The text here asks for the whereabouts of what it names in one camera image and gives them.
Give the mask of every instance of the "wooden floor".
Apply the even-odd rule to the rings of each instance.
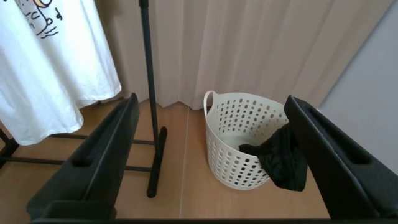
[[[82,109],[80,134],[89,134],[117,101]],[[140,105],[135,139],[152,139],[149,102]],[[328,218],[317,185],[308,173],[303,192],[277,188],[272,181],[257,189],[238,191],[216,180],[206,161],[205,123],[202,110],[182,104],[158,108],[159,126],[167,137],[158,193],[146,197],[148,173],[126,171],[116,202],[118,218]],[[20,147],[15,156],[66,159],[81,140],[47,138]],[[153,146],[133,145],[131,166],[151,166]],[[59,166],[8,162],[0,170],[0,223],[27,223],[27,201]]]

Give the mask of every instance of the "white t-shirt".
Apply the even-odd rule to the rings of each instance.
[[[0,120],[21,145],[81,128],[121,91],[93,0],[0,2]]]

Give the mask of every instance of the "perforated basket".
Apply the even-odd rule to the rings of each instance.
[[[207,98],[213,105],[207,112]],[[239,145],[258,146],[287,124],[284,106],[249,93],[217,94],[203,100],[207,158],[211,172],[223,184],[238,190],[254,189],[269,179],[256,156],[239,152]]]

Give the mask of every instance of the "floor seam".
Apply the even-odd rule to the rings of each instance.
[[[181,195],[180,195],[180,215],[178,216],[179,218],[182,217],[182,197],[184,193],[184,180],[185,180],[185,158],[187,157],[187,144],[188,144],[188,125],[189,125],[189,111],[190,108],[188,108],[188,114],[187,114],[187,126],[185,127],[185,145],[184,145],[184,157],[183,157],[183,162],[182,162],[182,178],[181,178]]]

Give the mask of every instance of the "white wall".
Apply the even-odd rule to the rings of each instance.
[[[320,111],[398,174],[398,2],[362,46]]]

